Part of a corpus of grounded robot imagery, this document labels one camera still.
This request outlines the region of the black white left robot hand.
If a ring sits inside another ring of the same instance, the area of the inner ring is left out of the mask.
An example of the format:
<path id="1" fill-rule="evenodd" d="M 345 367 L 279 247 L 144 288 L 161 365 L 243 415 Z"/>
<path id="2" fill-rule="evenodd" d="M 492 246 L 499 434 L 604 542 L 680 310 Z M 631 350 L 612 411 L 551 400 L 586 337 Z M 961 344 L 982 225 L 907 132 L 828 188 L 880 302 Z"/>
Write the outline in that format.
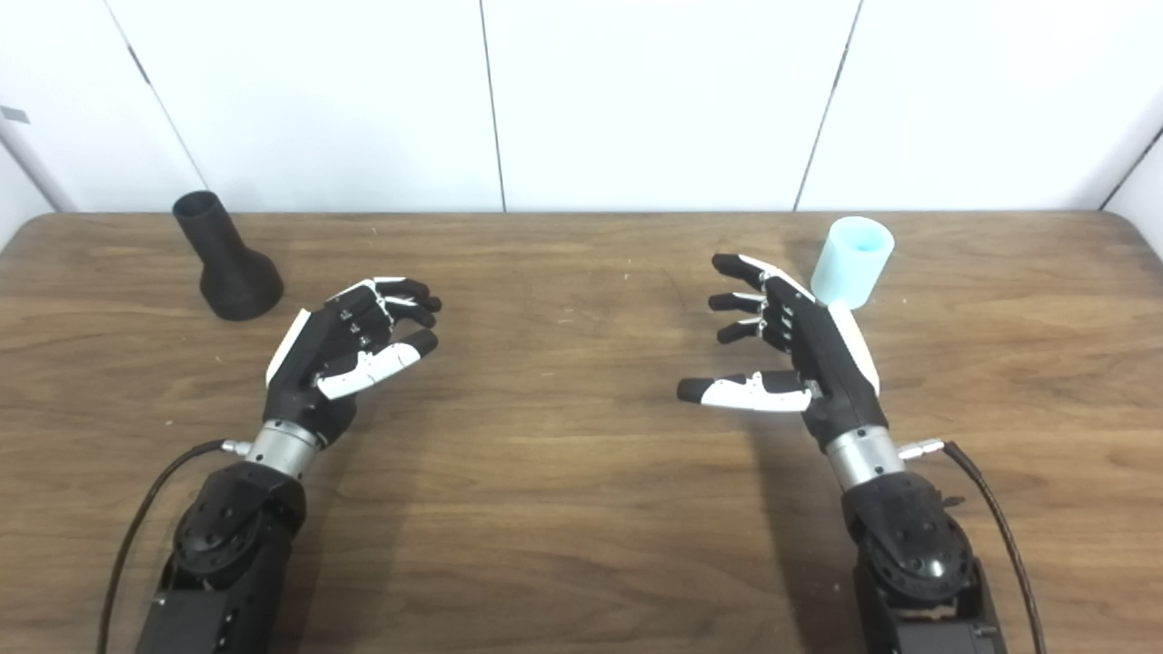
<path id="1" fill-rule="evenodd" d="M 264 421 L 291 422 L 323 448 L 336 443 L 358 393 L 435 351 L 440 310 L 423 282 L 374 277 L 299 311 L 267 365 Z"/>

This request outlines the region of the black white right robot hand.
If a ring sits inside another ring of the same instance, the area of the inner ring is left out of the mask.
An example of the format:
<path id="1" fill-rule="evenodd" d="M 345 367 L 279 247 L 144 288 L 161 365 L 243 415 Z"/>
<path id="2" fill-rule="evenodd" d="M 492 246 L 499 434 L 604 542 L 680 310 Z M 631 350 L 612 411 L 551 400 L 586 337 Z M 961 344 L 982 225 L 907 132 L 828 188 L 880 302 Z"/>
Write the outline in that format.
<path id="1" fill-rule="evenodd" d="M 680 401 L 752 412 L 798 413 L 820 450 L 848 433 L 889 428 L 880 377 L 851 311 L 819 303 L 782 268 L 739 253 L 715 253 L 718 273 L 745 282 L 752 293 L 709 297 L 709 310 L 747 319 L 718 330 L 721 344 L 764 340 L 790 358 L 789 370 L 720 378 L 682 378 Z"/>

